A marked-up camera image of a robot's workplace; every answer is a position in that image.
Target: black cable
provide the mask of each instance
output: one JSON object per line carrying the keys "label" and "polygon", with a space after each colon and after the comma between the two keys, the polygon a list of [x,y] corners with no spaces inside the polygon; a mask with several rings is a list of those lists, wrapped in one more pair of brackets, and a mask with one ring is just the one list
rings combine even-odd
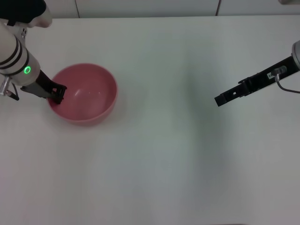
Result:
{"label": "black cable", "polygon": [[79,14],[78,7],[77,7],[77,2],[76,2],[76,0],[74,0],[74,1],[75,1],[76,9],[77,9],[78,18],[80,18],[80,14]]}
{"label": "black cable", "polygon": [[17,91],[17,88],[15,87],[15,84],[14,83],[11,83],[12,85],[13,85],[13,87],[14,87],[14,90],[15,90],[15,95],[17,96],[17,97],[19,97],[19,95],[18,95],[18,91]]}
{"label": "black cable", "polygon": [[221,1],[222,1],[222,0],[219,0],[219,3],[217,4],[217,10],[216,10],[215,16],[218,16],[218,15],[219,15],[219,10],[220,10],[220,6],[221,6]]}

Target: white wall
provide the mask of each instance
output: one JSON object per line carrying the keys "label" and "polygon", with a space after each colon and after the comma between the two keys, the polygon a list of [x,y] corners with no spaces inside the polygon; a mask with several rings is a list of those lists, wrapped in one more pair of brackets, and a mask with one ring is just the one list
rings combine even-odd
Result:
{"label": "white wall", "polygon": [[218,0],[76,0],[80,17],[215,15]]}
{"label": "white wall", "polygon": [[44,0],[54,18],[78,18],[75,0]]}
{"label": "white wall", "polygon": [[293,15],[300,5],[281,5],[278,0],[222,0],[219,15]]}

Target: white table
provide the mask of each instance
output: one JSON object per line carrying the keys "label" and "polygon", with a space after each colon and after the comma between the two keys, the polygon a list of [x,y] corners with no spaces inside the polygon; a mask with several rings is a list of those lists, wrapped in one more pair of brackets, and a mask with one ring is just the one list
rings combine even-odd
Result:
{"label": "white table", "polygon": [[[290,56],[300,16],[57,19],[27,47],[53,77],[90,62],[120,95],[96,127],[1,99],[1,225],[300,221],[300,95],[214,97]],[[300,89],[299,75],[282,81]]]}

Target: cable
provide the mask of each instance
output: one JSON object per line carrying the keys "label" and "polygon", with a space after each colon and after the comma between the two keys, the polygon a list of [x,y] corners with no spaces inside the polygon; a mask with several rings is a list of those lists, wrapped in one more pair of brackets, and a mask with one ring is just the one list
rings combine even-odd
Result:
{"label": "cable", "polygon": [[288,92],[300,94],[300,91],[290,90],[290,89],[286,89],[286,88],[282,87],[281,84],[279,83],[279,81],[280,81],[279,74],[277,74],[277,75],[275,76],[275,81],[276,81],[276,83],[277,83],[277,85],[279,86],[280,89],[285,90],[285,91],[288,91]]}
{"label": "cable", "polygon": [[18,91],[17,91],[17,88],[15,87],[15,84],[14,83],[11,83],[12,85],[13,85],[13,87],[14,87],[14,90],[15,90],[15,95],[17,95],[17,97],[19,97],[19,95],[18,95]]}

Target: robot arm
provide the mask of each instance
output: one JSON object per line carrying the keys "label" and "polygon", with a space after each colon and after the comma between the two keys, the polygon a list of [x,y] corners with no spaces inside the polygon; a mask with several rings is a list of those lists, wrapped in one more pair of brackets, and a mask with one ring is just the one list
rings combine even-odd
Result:
{"label": "robot arm", "polygon": [[279,81],[300,71],[300,41],[292,46],[292,55],[285,60],[265,69],[264,71],[248,77],[239,82],[239,85],[215,97],[218,106],[224,105],[236,98],[250,95],[271,84],[277,83],[285,91],[300,93],[299,91],[285,89]]}
{"label": "robot arm", "polygon": [[22,86],[21,90],[25,92],[42,98],[52,98],[54,102],[60,104],[67,89],[66,86],[51,81],[41,70],[38,61],[27,50],[25,47],[27,29],[21,29],[22,32],[15,35],[12,33],[14,30],[12,26],[16,24],[23,27],[47,27],[51,25],[52,18],[45,2],[43,0],[26,1],[27,7],[32,5],[28,2],[37,6],[31,12],[31,17],[28,14],[16,16],[15,8],[11,5],[6,10],[2,8],[0,11],[0,18],[7,20],[7,26],[0,22],[0,74],[5,77],[0,86],[0,95],[8,95],[18,100],[16,95],[8,91],[8,85],[12,82]]}

